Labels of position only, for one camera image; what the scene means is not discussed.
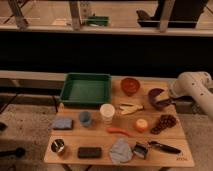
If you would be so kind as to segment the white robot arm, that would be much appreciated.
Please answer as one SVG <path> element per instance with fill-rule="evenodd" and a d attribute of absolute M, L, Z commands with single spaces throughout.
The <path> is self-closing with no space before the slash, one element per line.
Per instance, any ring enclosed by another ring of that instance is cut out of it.
<path fill-rule="evenodd" d="M 183 72 L 172 82 L 167 93 L 172 98 L 190 96 L 213 120 L 213 93 L 208 90 L 212 77 L 208 72 Z"/>

